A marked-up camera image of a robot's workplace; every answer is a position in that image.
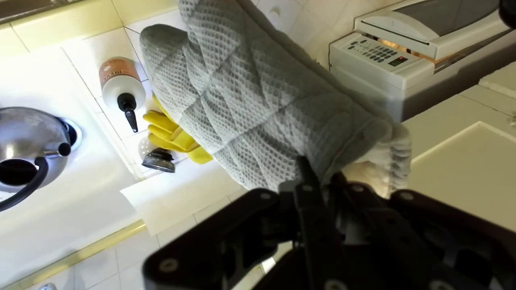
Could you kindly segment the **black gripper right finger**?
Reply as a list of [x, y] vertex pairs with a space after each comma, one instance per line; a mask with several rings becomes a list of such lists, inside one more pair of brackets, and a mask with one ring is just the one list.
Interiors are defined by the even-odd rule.
[[330, 178], [335, 189], [337, 223], [354, 243], [357, 268], [364, 268], [361, 290], [457, 290], [453, 270], [436, 259], [412, 223], [364, 183], [341, 173]]

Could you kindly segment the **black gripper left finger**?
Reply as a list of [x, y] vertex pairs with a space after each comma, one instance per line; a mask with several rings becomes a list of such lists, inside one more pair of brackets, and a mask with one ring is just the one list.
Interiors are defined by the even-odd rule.
[[311, 290], [348, 290], [340, 235], [324, 206], [316, 173], [304, 156], [296, 159], [299, 181], [293, 198]]

